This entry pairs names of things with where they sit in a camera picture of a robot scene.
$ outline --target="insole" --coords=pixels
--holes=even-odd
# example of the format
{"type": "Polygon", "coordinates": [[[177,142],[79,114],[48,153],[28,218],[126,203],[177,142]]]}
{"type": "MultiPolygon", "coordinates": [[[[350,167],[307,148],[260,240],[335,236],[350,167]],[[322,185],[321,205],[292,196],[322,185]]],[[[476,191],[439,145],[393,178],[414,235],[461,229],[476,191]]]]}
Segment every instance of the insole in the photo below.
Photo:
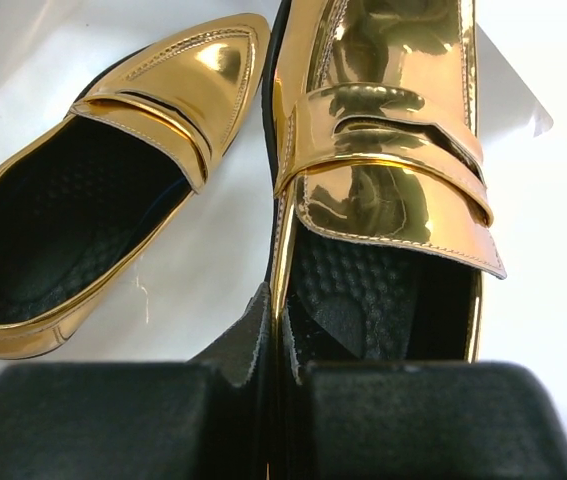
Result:
{"type": "MultiPolygon", "coordinates": [[[[433,255],[333,240],[299,223],[289,315],[296,325],[316,322],[354,358],[462,359],[471,274],[433,255]]],[[[333,359],[342,358],[338,350],[333,359]]]]}
{"type": "Polygon", "coordinates": [[[0,181],[0,324],[34,318],[85,289],[189,192],[155,148],[72,120],[0,181]]]}

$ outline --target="white background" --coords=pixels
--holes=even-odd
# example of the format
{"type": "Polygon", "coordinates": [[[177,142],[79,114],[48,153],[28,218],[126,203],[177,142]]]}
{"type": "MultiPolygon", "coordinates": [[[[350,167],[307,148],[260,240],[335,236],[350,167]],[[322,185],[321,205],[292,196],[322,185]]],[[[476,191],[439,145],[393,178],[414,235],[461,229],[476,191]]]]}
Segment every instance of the white background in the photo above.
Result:
{"type": "MultiPolygon", "coordinates": [[[[277,3],[0,0],[0,163],[58,122],[92,77],[129,52],[242,11],[272,22],[277,3]]],[[[554,119],[532,139],[534,115],[520,121],[525,109],[515,87],[482,60],[493,231],[510,276],[488,279],[481,356],[535,372],[567,430],[567,3],[478,3],[481,26],[554,119]]],[[[203,194],[45,360],[187,359],[240,316],[263,279],[272,221],[259,101],[203,194]]]]}

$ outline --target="textured insole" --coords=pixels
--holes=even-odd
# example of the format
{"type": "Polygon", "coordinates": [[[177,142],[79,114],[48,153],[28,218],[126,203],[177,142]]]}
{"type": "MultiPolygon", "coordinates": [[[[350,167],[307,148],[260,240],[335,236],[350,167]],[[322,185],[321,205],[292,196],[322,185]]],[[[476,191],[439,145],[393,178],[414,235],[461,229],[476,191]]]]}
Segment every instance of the textured insole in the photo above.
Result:
{"type": "Polygon", "coordinates": [[[328,239],[298,226],[290,315],[298,309],[361,359],[407,355],[423,256],[328,239]]]}
{"type": "Polygon", "coordinates": [[[31,319],[85,289],[189,191],[158,150],[72,120],[0,181],[0,324],[31,319]]]}

